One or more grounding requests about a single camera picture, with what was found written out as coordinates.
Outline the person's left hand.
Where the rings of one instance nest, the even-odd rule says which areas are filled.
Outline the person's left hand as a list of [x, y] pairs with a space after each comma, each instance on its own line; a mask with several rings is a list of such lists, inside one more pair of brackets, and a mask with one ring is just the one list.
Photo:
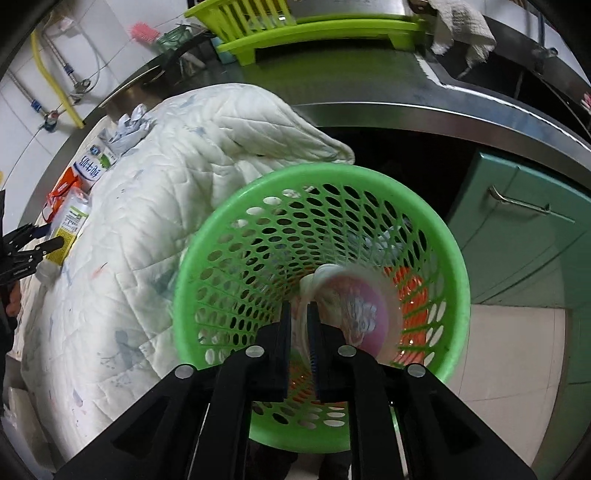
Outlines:
[[6, 306], [6, 314], [8, 317], [16, 318], [21, 309], [21, 289], [20, 283], [16, 282], [11, 290], [9, 296], [9, 303]]

